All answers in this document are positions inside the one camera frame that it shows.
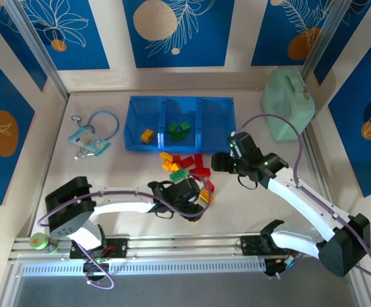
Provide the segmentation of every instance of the red lego brick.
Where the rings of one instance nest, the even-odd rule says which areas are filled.
[[[180,165],[181,168],[188,168],[194,164],[193,157],[185,158],[184,160],[181,160],[178,165]]]
[[[173,156],[173,163],[179,163],[181,161],[181,157],[179,155]]]
[[[214,186],[214,184],[212,184],[212,182],[210,180],[206,180],[205,183],[206,184],[204,185],[204,189],[207,189],[206,185],[208,185],[210,187],[211,192],[214,192],[216,190],[216,187]]]
[[[196,167],[197,168],[203,168],[204,167],[204,165],[203,165],[203,155],[202,154],[196,153],[194,155],[194,159],[196,161]]]
[[[193,168],[193,169],[190,169],[190,174],[197,174],[202,177],[210,177],[211,171],[209,168]]]
[[[206,183],[210,187],[210,192],[214,192],[216,190],[216,187],[214,187],[214,184],[212,184],[210,180],[207,180]]]

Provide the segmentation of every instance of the cable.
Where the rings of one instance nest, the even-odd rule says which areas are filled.
[[[198,177],[203,182],[204,187],[209,192],[207,206],[205,206],[205,208],[203,210],[201,210],[201,211],[199,211],[197,213],[194,213],[194,214],[188,214],[188,213],[185,213],[185,212],[181,212],[178,209],[176,209],[175,207],[173,207],[170,203],[168,203],[167,201],[165,201],[164,199],[162,199],[162,198],[160,198],[158,196],[152,195],[152,194],[144,193],[144,192],[137,192],[137,191],[97,191],[95,193],[88,193],[88,194],[85,194],[85,195],[81,195],[81,196],[78,196],[76,198],[73,198],[71,200],[68,200],[68,201],[64,202],[60,206],[56,207],[55,209],[52,209],[46,215],[44,215],[43,217],[41,217],[39,219],[39,221],[38,221],[37,224],[40,227],[49,227],[48,224],[43,224],[43,221],[46,220],[46,219],[48,219],[49,217],[53,216],[55,213],[59,212],[60,210],[66,208],[67,206],[70,206],[72,204],[75,204],[79,200],[83,200],[85,198],[94,197],[94,196],[102,197],[103,195],[140,195],[140,196],[144,196],[144,197],[147,197],[147,198],[152,198],[152,199],[158,200],[163,205],[167,206],[172,211],[177,212],[181,216],[185,216],[185,217],[198,217],[198,216],[202,216],[204,214],[204,212],[207,211],[207,209],[210,207],[210,204],[211,204],[211,189],[210,189],[210,186],[208,185],[208,183],[205,181],[205,179],[202,176],[195,175],[195,174],[193,174],[193,176]],[[80,246],[79,243],[76,242],[76,244],[81,249],[81,251],[86,255],[86,257],[90,261],[92,261],[102,272],[104,272],[106,274],[106,276],[110,279],[111,286],[109,286],[109,287],[103,287],[103,286],[96,285],[96,284],[92,283],[88,279],[88,277],[86,276],[87,281],[90,282],[90,284],[92,286],[94,286],[96,288],[99,288],[99,289],[104,289],[104,290],[112,289],[114,287],[114,281],[113,281],[112,277],[109,275],[109,273],[107,273],[105,270],[103,270],[103,268],[101,268],[101,266],[89,255],[89,253],[87,252],[87,250],[85,250],[82,246]]]
[[[102,266],[99,265],[99,264],[97,263],[97,261],[96,261],[95,259],[93,259],[92,256],[89,255],[89,253],[88,253],[87,250],[85,250],[85,249],[84,249],[84,248],[83,248],[79,243],[76,242],[76,244],[77,244],[77,247],[80,248],[81,251],[84,253],[84,255],[85,255],[85,256],[86,256],[86,257],[87,257],[91,262],[93,262],[93,264],[94,264],[94,265],[95,265],[99,270],[101,270],[101,271],[102,271],[102,272],[107,276],[107,278],[109,278],[109,280],[110,280],[110,284],[111,284],[111,285],[108,286],[108,287],[103,287],[103,286],[97,285],[97,284],[91,282],[91,281],[89,280],[88,275],[86,275],[85,278],[86,278],[86,281],[88,282],[88,284],[94,286],[95,288],[99,288],[99,289],[103,289],[103,290],[111,290],[111,289],[113,289],[113,288],[114,288],[114,281],[113,281],[113,278],[110,276],[110,274],[109,274],[108,272],[106,272],[106,270],[103,269]]]
[[[334,214],[335,211],[332,210],[328,205],[326,205],[323,201],[321,201],[318,197],[316,197],[315,195],[313,195],[312,192],[310,192],[309,190],[307,190],[305,187],[302,186],[302,184],[299,182],[299,179],[298,179],[298,176],[297,176],[297,172],[298,172],[298,166],[299,166],[299,161],[301,160],[301,157],[302,157],[302,152],[303,152],[303,144],[302,144],[302,139],[301,139],[301,136],[298,132],[298,130],[295,128],[294,125],[291,124],[290,121],[284,119],[284,117],[282,116],[279,116],[279,115],[276,115],[276,114],[259,114],[259,115],[255,115],[253,117],[251,117],[249,120],[247,120],[238,130],[236,133],[239,133],[241,132],[241,130],[247,125],[249,124],[251,121],[253,121],[254,119],[256,118],[259,118],[259,117],[266,117],[266,116],[270,116],[270,117],[275,117],[275,118],[279,118],[280,120],[283,120],[285,123],[287,123],[295,132],[297,138],[298,138],[298,142],[299,142],[299,153],[298,153],[298,156],[296,158],[296,161],[295,161],[295,165],[294,165],[294,181],[295,181],[295,184],[299,187],[299,189],[304,192],[308,197],[310,197],[313,201],[315,201],[318,205],[320,205],[323,209],[325,209],[326,211],[328,211],[330,214]],[[343,224],[354,236],[355,238],[357,238],[358,242],[360,243],[360,245],[363,247],[363,249],[366,251],[366,253],[369,255],[370,259],[371,259],[371,250],[370,248],[367,246],[366,242],[363,241],[363,239],[360,237],[360,235],[355,231],[355,229],[353,229],[348,223],[346,223],[346,221],[344,219],[342,219],[340,216],[338,216],[337,220]],[[356,267],[364,272],[365,274],[371,276],[371,272],[360,267],[359,265],[356,265]]]
[[[243,184],[243,183],[241,182],[241,177],[245,177],[245,176],[244,176],[244,175],[240,175],[240,174],[238,174],[238,177],[237,177],[238,183],[239,183],[241,186],[245,187],[246,189],[253,191],[253,190],[255,190],[255,189],[258,187],[258,182],[255,182],[255,187],[247,187],[245,184]]]
[[[113,136],[115,136],[117,134],[117,132],[119,131],[119,128],[120,128],[120,122],[119,122],[119,119],[117,118],[117,116],[110,112],[110,111],[106,111],[106,110],[103,110],[103,111],[97,111],[97,112],[94,112],[90,117],[89,117],[89,120],[88,120],[88,123],[84,126],[82,126],[81,122],[77,122],[78,126],[79,127],[85,127],[85,128],[90,128],[92,133],[95,133],[95,126],[93,125],[90,125],[91,121],[94,119],[94,117],[96,117],[97,115],[100,115],[100,114],[108,114],[110,116],[112,116],[115,120],[116,120],[116,123],[117,123],[117,126],[116,126],[116,130],[114,130],[114,132],[108,136],[107,138],[104,138],[105,141],[107,141],[108,139],[111,139]]]
[[[41,217],[39,219],[38,226],[49,227],[48,224],[43,224],[42,222],[45,219],[53,216],[55,213],[59,212],[60,210],[66,208],[67,206],[70,206],[72,204],[75,204],[78,200],[83,200],[85,198],[94,197],[94,196],[102,197],[102,196],[105,196],[105,195],[140,195],[140,196],[144,196],[144,197],[147,197],[147,198],[158,200],[163,205],[167,206],[169,209],[171,209],[172,211],[180,214],[181,216],[185,216],[185,217],[198,217],[198,216],[203,215],[204,212],[207,211],[207,209],[210,207],[210,204],[211,204],[211,190],[210,190],[209,185],[207,184],[207,182],[204,180],[203,177],[201,177],[199,175],[195,175],[195,174],[193,174],[193,176],[199,177],[200,180],[204,183],[205,188],[209,192],[209,200],[208,200],[207,206],[205,206],[205,208],[203,210],[201,210],[201,211],[199,211],[197,213],[185,213],[185,212],[182,212],[179,209],[173,207],[170,203],[168,203],[164,199],[162,199],[162,198],[160,198],[160,197],[158,197],[156,195],[152,195],[152,194],[148,194],[148,193],[144,193],[144,192],[138,192],[138,191],[97,191],[97,192],[94,192],[94,193],[88,193],[88,194],[85,194],[85,195],[81,195],[81,196],[72,198],[71,200],[68,200],[68,201],[64,202],[60,206],[57,206],[55,209],[52,209],[50,212],[48,212],[46,215],[44,215],[43,217]]]

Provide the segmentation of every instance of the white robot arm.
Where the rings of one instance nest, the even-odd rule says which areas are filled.
[[[101,248],[105,242],[102,228],[90,219],[112,212],[154,213],[157,217],[181,212],[187,220],[197,221],[205,210],[194,203],[200,188],[192,178],[124,189],[92,186],[86,177],[76,177],[45,198],[47,211],[52,212],[48,214],[51,237],[69,237],[87,250]]]
[[[293,169],[283,159],[274,153],[262,155],[248,133],[234,134],[228,142],[232,154],[216,153],[211,160],[213,170],[249,177],[281,196],[314,227],[298,229],[275,220],[261,231],[260,249],[250,248],[252,244],[244,244],[244,237],[241,238],[243,253],[271,255],[291,249],[318,258],[337,276],[345,276],[366,255],[365,248],[349,230],[351,227],[370,249],[370,223],[365,216],[352,217],[294,178]]]

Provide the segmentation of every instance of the orange circle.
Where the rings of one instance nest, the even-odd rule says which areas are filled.
[[[371,139],[371,122],[366,122],[363,124],[362,136],[367,140]]]
[[[0,156],[10,157],[17,149],[19,140],[18,123],[13,115],[6,111],[0,111]]]
[[[306,59],[318,37],[320,28],[311,28],[304,33],[300,33],[288,46],[288,56],[296,61]]]
[[[61,40],[58,40],[57,38],[55,38],[52,42],[51,42],[51,46],[54,50],[56,51],[59,51],[59,52],[63,52],[66,50],[66,44],[61,41]]]

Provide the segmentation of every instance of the lego brick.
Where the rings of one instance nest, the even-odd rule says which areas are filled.
[[[172,142],[178,142],[181,141],[182,139],[185,139],[187,137],[187,134],[184,131],[172,133],[170,135],[171,141]]]
[[[212,184],[210,180],[206,180],[205,183],[206,184],[204,185],[204,189],[206,189],[207,188],[206,185],[208,185],[210,187],[211,192],[214,192],[216,190],[216,187],[214,186],[214,184]]]
[[[214,186],[214,184],[212,184],[210,180],[207,180],[206,183],[210,187],[211,192],[214,192],[216,190],[216,187]]]
[[[171,123],[170,126],[168,126],[167,131],[169,133],[174,133],[177,130],[178,124],[177,123]]]
[[[188,168],[194,164],[194,159],[193,157],[187,157],[183,160],[181,160],[178,165],[180,165],[181,168]]]
[[[196,153],[194,155],[194,159],[196,161],[196,167],[197,168],[203,168],[204,167],[204,165],[203,165],[203,155],[202,154]]]
[[[162,164],[162,168],[164,168],[166,171],[169,171],[171,170],[171,165],[173,165],[173,163],[171,163],[169,160],[165,160]]]
[[[181,161],[181,157],[179,155],[173,156],[173,163],[179,163]]]
[[[178,182],[183,179],[186,179],[188,176],[188,173],[184,171],[183,169],[179,169],[178,171],[175,171],[170,175],[170,179],[172,182]]]
[[[180,166],[178,166],[177,163],[173,163],[173,164],[171,165],[171,170],[172,170],[172,171],[178,171],[179,169],[180,169]]]
[[[200,198],[203,201],[205,201],[206,203],[208,203],[209,202],[209,192],[206,189],[204,189],[204,191],[202,191],[201,194],[200,194]],[[212,203],[215,199],[216,198],[211,193],[211,195],[210,195],[210,203]]]
[[[144,131],[143,134],[141,135],[140,140],[143,143],[149,144],[153,138],[154,138],[154,131],[150,129],[146,129],[146,131]]]
[[[171,163],[173,162],[173,157],[166,152],[161,152],[160,158],[162,158],[163,160],[170,161]]]
[[[210,177],[211,170],[209,168],[193,168],[190,169],[190,174],[197,174],[201,177]]]
[[[189,132],[191,128],[190,124],[187,122],[181,123],[180,127],[181,127],[181,131],[184,131],[184,132]]]

